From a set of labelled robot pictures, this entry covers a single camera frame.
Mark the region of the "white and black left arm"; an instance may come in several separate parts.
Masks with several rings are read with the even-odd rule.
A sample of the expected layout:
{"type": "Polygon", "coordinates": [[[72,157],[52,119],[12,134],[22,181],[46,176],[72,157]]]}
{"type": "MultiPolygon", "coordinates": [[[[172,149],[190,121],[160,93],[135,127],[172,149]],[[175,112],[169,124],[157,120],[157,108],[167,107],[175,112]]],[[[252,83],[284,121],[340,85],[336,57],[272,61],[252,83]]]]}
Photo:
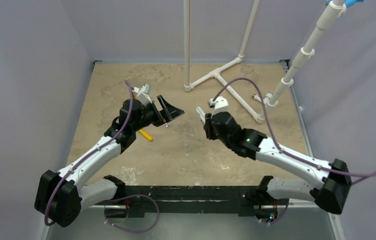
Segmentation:
{"type": "Polygon", "coordinates": [[[100,140],[80,158],[58,170],[44,172],[38,184],[34,208],[44,215],[46,226],[69,226],[79,213],[98,203],[120,204],[125,198],[124,183],[111,175],[87,185],[87,181],[109,161],[125,152],[136,140],[136,133],[149,126],[165,125],[184,114],[163,96],[145,103],[133,97],[125,100],[119,115],[100,140]]]}

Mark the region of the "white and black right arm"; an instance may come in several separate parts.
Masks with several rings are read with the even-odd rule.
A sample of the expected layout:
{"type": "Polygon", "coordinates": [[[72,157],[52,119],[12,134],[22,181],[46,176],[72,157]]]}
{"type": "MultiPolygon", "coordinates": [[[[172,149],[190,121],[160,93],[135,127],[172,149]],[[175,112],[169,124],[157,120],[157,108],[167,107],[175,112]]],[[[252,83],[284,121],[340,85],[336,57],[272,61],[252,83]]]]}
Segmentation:
{"type": "Polygon", "coordinates": [[[284,150],[264,133],[242,128],[228,112],[199,114],[206,137],[220,140],[242,158],[268,163],[290,172],[298,179],[287,180],[267,176],[256,190],[257,199],[267,204],[271,200],[298,199],[314,202],[326,212],[343,212],[352,180],[347,164],[313,158],[294,150],[284,150]]]}

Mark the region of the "white universal AC remote control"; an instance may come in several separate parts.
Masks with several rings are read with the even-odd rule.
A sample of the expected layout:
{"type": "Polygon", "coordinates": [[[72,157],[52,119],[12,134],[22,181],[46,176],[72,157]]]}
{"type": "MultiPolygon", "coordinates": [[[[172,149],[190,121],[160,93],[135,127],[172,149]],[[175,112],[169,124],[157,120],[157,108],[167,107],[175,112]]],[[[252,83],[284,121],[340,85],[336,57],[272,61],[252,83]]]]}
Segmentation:
{"type": "Polygon", "coordinates": [[[205,122],[206,122],[205,112],[203,111],[203,109],[200,106],[196,107],[196,115],[199,118],[202,126],[204,126],[205,122]]]}

